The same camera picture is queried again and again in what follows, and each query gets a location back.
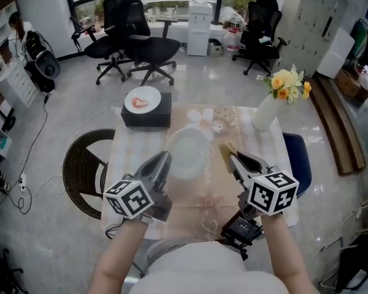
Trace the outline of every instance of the black office chair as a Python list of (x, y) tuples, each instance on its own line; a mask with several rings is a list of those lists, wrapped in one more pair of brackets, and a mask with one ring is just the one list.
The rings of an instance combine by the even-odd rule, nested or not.
[(110, 12), (110, 17), (117, 31), (120, 31), (124, 38), (125, 55), (133, 59), (135, 64), (141, 62), (148, 63), (146, 66), (136, 67), (128, 71), (127, 76), (131, 77), (132, 72), (146, 70), (146, 76), (141, 82), (145, 84), (152, 72), (158, 72), (169, 80), (169, 84), (174, 84), (174, 79), (161, 69), (162, 66), (172, 64), (176, 67), (175, 61), (170, 60), (180, 48), (180, 42), (166, 38), (167, 29), (175, 20), (163, 20), (165, 22), (163, 37), (150, 37), (150, 29), (147, 24), (145, 12), (141, 0), (117, 0), (118, 6)]
[[(102, 73), (97, 77), (97, 85), (101, 84), (101, 82), (99, 81), (101, 77), (103, 77), (112, 68), (117, 69), (117, 71), (121, 74), (121, 81), (124, 82), (126, 80), (126, 77), (118, 65), (133, 62), (133, 60), (122, 60), (124, 58), (124, 55), (120, 52), (120, 50), (124, 48), (123, 40), (120, 39), (120, 36), (115, 31), (110, 18), (110, 11), (116, 8), (116, 6), (116, 0), (104, 0), (104, 28), (107, 36), (95, 40), (95, 38), (93, 39), (93, 33), (89, 32), (89, 35), (94, 42), (86, 47), (84, 50), (84, 54), (94, 59), (107, 59), (110, 57), (110, 61), (99, 63), (97, 65), (97, 70), (100, 70), (101, 66), (106, 66), (105, 70), (103, 70)], [(116, 52), (119, 53), (118, 58), (115, 58), (114, 56)]]
[[(248, 59), (251, 64), (248, 69), (243, 72), (244, 75), (248, 75), (248, 71), (256, 63), (265, 72), (267, 76), (271, 74), (270, 70), (266, 67), (270, 59), (278, 59), (280, 57), (279, 51), (281, 46), (286, 46), (287, 43), (279, 37), (279, 44), (274, 46), (274, 34), (275, 29), (282, 17), (282, 13), (275, 9), (275, 5), (267, 5), (266, 3), (258, 4), (257, 2), (250, 2), (248, 4), (249, 20), (247, 24), (248, 31), (244, 31), (242, 34), (242, 43), (245, 44), (247, 51), (241, 55), (234, 55), (233, 61), (237, 58)], [(267, 36), (270, 37), (270, 42), (260, 43), (259, 39)]]

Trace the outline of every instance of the table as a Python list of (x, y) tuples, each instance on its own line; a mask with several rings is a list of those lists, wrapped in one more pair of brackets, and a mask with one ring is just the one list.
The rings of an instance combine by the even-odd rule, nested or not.
[[(275, 119), (267, 131), (256, 130), (251, 122), (256, 109), (231, 107), (236, 113), (235, 126), (226, 133), (216, 134), (210, 130), (215, 105), (173, 104), (171, 128), (128, 129), (123, 120), (118, 120), (115, 138), (110, 153), (105, 188), (118, 181), (124, 173), (134, 173), (152, 155), (165, 149), (169, 138), (183, 127), (201, 130), (212, 147), (210, 160), (203, 175), (191, 181), (168, 177), (164, 190), (173, 202), (167, 222), (156, 220), (149, 225), (146, 239), (195, 237), (217, 238), (222, 226), (239, 210), (237, 196), (242, 187), (228, 174), (218, 145), (233, 141), (241, 151), (262, 157), (270, 165), (291, 173), (291, 167), (282, 131)], [(291, 227), (299, 220), (297, 199), (283, 212)], [(121, 223), (108, 201), (102, 201), (101, 228)]]

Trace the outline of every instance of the wrist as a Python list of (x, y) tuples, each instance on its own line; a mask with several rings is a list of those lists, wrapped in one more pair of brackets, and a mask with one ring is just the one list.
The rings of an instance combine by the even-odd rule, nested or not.
[(262, 223), (263, 223), (263, 221), (276, 221), (277, 219), (280, 219), (282, 217), (283, 217), (282, 213), (273, 214), (272, 216), (268, 216), (267, 214), (263, 214), (261, 216), (261, 219), (262, 219)]

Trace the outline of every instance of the chair armrest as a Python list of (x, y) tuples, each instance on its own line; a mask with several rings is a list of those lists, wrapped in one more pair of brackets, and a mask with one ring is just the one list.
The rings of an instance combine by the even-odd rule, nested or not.
[(281, 37), (278, 37), (278, 39), (279, 39), (279, 43), (278, 43), (278, 45), (277, 45), (277, 50), (278, 50), (278, 52), (280, 51), (280, 49), (281, 49), (281, 47), (282, 47), (282, 45), (284, 45), (284, 46), (287, 46), (288, 44), (281, 38)]
[(278, 40), (280, 41), (280, 43), (282, 43), (282, 45), (284, 46), (288, 45), (281, 37), (278, 37)]
[(110, 32), (115, 29), (116, 25), (110, 25), (108, 28), (104, 28), (105, 32)]
[(79, 29), (77, 32), (79, 34), (83, 34), (84, 32), (87, 32), (90, 36), (90, 38), (92, 39), (93, 42), (95, 42), (97, 39), (95, 38), (91, 28), (94, 27), (94, 24), (89, 24), (87, 25), (86, 27), (82, 28), (82, 29)]
[(162, 33), (162, 38), (166, 38), (167, 36), (167, 30), (169, 29), (169, 26), (172, 24), (172, 23), (177, 23), (178, 22), (178, 19), (176, 18), (156, 18), (157, 21), (160, 21), (160, 22), (164, 22), (164, 31)]

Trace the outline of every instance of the food on plate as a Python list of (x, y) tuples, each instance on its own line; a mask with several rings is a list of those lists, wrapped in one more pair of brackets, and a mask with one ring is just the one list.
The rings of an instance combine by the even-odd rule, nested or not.
[(138, 97), (134, 97), (132, 98), (132, 105), (134, 106), (134, 108), (140, 109), (146, 107), (148, 105), (148, 101), (140, 99)]

